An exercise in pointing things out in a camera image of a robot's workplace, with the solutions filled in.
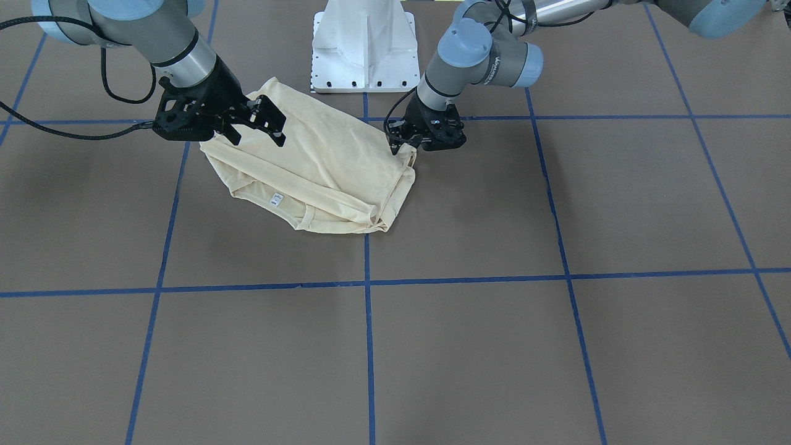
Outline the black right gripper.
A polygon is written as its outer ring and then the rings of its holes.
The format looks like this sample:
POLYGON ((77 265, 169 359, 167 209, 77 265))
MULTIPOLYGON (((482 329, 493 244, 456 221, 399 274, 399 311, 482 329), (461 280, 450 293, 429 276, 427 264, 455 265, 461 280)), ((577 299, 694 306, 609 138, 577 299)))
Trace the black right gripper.
POLYGON ((235 125, 268 134, 277 146, 284 146, 286 116, 268 96, 248 98, 221 59, 203 81, 192 87, 176 87, 162 76, 164 88, 152 129, 163 139, 206 142, 222 135, 233 145, 241 141, 235 125))

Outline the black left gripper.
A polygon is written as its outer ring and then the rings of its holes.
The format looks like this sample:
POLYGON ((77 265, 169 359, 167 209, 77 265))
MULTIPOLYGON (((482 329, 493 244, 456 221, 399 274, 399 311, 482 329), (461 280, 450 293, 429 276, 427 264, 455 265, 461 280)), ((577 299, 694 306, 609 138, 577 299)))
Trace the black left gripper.
POLYGON ((404 117, 388 118, 388 145, 393 155, 404 144, 426 151, 453 150, 467 141, 463 129, 464 123, 454 104, 438 111, 424 105, 417 93, 412 93, 404 117))

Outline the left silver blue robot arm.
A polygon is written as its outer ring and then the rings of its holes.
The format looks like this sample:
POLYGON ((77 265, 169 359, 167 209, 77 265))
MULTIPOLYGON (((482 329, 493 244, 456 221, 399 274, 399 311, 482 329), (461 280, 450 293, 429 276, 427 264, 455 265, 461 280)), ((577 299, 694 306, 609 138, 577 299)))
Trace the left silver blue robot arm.
POLYGON ((525 36, 584 22, 613 1, 463 1, 455 9, 403 117, 387 117, 392 154, 410 145, 426 151, 466 143, 457 99, 469 85, 526 88, 541 76, 542 50, 525 36))

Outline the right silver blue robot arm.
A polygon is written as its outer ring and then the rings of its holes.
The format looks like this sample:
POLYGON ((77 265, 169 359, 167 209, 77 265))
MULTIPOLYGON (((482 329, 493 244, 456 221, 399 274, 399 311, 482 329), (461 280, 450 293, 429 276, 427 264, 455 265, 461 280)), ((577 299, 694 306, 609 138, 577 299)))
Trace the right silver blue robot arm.
POLYGON ((285 144, 285 115, 261 94, 248 98, 192 17, 203 1, 33 1, 32 14, 54 39, 102 48, 133 47, 163 87, 151 129, 170 141, 205 142, 216 134, 238 145, 237 125, 285 144))

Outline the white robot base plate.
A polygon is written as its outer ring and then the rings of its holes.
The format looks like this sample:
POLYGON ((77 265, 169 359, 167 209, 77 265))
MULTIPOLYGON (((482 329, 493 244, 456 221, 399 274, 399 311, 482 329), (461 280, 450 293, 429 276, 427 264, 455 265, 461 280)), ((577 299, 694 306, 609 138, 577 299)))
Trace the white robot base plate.
POLYGON ((329 1, 313 17, 311 90, 402 93, 420 80, 415 17, 401 1, 329 1))

